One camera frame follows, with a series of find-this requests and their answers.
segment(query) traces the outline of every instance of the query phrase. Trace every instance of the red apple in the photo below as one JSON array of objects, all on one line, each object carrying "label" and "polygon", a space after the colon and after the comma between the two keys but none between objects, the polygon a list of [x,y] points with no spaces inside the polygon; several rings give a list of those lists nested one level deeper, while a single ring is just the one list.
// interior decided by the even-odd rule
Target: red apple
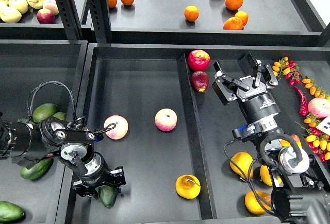
[{"label": "red apple", "polygon": [[198,92],[205,92],[208,88],[209,78],[204,71],[196,71],[191,75],[191,85]]},{"label": "red apple", "polygon": [[204,71],[210,60],[210,55],[206,51],[193,50],[188,56],[188,65],[193,71]]},{"label": "red apple", "polygon": [[106,132],[106,135],[111,139],[118,140],[123,138],[128,132],[127,120],[119,115],[113,115],[108,117],[104,122],[104,128],[114,123],[115,128]]},{"label": "red apple", "polygon": [[40,9],[37,13],[37,20],[41,24],[55,24],[54,13],[49,9]]},{"label": "red apple", "polygon": [[176,126],[176,121],[176,113],[169,108],[161,109],[155,116],[155,124],[161,131],[173,130]]}]

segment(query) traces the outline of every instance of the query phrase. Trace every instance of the tray divider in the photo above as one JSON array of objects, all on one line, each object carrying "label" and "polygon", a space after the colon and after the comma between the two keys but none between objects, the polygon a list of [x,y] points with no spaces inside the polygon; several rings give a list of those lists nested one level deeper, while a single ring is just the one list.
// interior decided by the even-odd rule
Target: tray divider
[{"label": "tray divider", "polygon": [[211,178],[209,175],[206,162],[206,153],[203,146],[200,118],[194,90],[192,89],[190,83],[191,73],[184,54],[177,60],[177,68],[186,117],[185,120],[193,172],[201,182],[201,193],[197,197],[199,201],[201,219],[217,219],[216,206],[211,187]]}]

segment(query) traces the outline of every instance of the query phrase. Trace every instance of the robotic arm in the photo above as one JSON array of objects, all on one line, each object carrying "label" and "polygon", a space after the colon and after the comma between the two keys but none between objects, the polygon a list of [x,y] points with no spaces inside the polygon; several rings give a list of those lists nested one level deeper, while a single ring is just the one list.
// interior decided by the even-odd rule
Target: robotic arm
[{"label": "robotic arm", "polygon": [[[217,61],[217,71],[212,87],[222,104],[237,100],[240,110],[248,123],[233,130],[234,140],[251,141],[258,151],[263,165],[267,165],[273,183],[271,211],[261,203],[250,181],[249,186],[256,195],[260,206],[281,222],[297,224],[330,223],[330,178],[322,163],[314,153],[307,154],[297,143],[277,125],[274,116],[280,112],[269,90],[278,85],[270,65],[263,65],[251,53],[239,60],[239,65],[247,75],[240,79],[226,76]],[[282,148],[280,139],[291,146]],[[301,187],[295,187],[292,176],[300,176]],[[280,176],[283,186],[277,181]]]},{"label": "robotic arm", "polygon": [[[49,83],[54,82],[43,83],[38,89]],[[92,132],[85,126],[84,117],[75,118],[73,122],[49,117],[33,125],[6,123],[2,121],[1,115],[0,113],[0,160],[11,157],[13,163],[29,169],[42,160],[58,158],[77,175],[79,180],[73,182],[72,187],[82,197],[97,198],[96,188],[102,185],[114,187],[120,193],[120,186],[126,183],[123,167],[111,170],[102,155],[94,151],[94,141],[102,140],[102,133],[113,129],[115,124]]]}]

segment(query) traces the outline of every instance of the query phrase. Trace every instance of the red pepper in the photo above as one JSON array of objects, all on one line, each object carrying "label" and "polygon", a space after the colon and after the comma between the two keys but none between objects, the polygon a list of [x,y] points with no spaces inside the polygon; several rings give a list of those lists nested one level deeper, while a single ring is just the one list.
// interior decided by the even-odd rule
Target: red pepper
[{"label": "red pepper", "polygon": [[308,114],[308,101],[303,93],[299,88],[294,87],[295,91],[297,92],[299,99],[300,99],[300,108],[299,108],[299,114],[302,116],[306,116]]},{"label": "red pepper", "polygon": [[323,163],[325,162],[324,154],[319,154],[319,158]]}]

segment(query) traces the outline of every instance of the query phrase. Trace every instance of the shelf post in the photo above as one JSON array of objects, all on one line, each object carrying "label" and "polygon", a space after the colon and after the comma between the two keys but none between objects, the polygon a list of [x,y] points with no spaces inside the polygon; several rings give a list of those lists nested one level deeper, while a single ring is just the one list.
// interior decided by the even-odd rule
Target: shelf post
[{"label": "shelf post", "polygon": [[68,40],[82,40],[83,33],[74,0],[55,0]]},{"label": "shelf post", "polygon": [[112,33],[107,0],[87,0],[97,43],[111,43]]}]

